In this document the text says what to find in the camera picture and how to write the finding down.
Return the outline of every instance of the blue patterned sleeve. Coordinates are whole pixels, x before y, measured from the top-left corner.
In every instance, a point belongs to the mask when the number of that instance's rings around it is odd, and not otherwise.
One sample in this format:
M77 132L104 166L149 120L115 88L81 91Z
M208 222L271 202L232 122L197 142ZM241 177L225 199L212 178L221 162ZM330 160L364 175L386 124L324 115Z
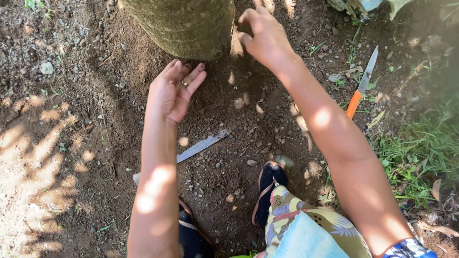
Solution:
M405 239L389 249L383 258L438 258L415 238Z

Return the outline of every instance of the light blue cloth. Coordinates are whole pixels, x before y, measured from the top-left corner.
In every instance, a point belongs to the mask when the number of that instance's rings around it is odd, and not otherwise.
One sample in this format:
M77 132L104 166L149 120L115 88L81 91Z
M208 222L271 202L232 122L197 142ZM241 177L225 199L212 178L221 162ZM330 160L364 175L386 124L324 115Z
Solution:
M331 235L306 213L299 213L290 224L274 258L349 258Z

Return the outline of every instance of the right hand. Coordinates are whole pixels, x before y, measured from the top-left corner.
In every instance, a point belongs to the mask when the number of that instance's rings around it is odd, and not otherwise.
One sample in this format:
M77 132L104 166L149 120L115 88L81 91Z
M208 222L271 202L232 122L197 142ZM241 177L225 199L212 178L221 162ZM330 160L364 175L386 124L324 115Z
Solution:
M239 40L247 52L274 74L296 56L284 27L263 6L245 10L239 23L250 24L253 31L253 38L247 33L239 33Z

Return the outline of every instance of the orange knife handle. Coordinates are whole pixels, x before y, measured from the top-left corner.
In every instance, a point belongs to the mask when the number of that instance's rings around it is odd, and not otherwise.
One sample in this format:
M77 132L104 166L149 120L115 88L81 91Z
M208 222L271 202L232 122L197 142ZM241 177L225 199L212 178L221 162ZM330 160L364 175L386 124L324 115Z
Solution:
M349 103L349 106L347 107L347 110L346 110L346 115L350 119L352 119L352 117L354 116L354 113L357 110L357 106L358 106L360 99L363 99L363 98L364 96L362 95L362 93L360 93L360 91L356 90L354 92L354 95L352 96L352 99L351 99L351 103Z

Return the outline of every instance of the orange-handled knife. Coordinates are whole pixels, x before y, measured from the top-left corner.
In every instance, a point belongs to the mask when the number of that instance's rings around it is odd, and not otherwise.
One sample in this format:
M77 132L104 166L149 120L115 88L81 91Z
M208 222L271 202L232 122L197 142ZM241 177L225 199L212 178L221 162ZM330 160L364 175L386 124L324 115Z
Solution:
M371 55L370 61L368 62L367 68L365 69L362 79L360 80L360 84L358 85L357 90L354 92L351 102L347 107L346 115L350 119L352 119L352 117L354 116L354 113L357 110L358 103L360 99L363 99L365 90L367 89L368 84L370 83L371 74L373 72L373 69L375 68L376 60L378 59L378 53L378 46L376 46L376 49L375 51L373 51L373 54Z

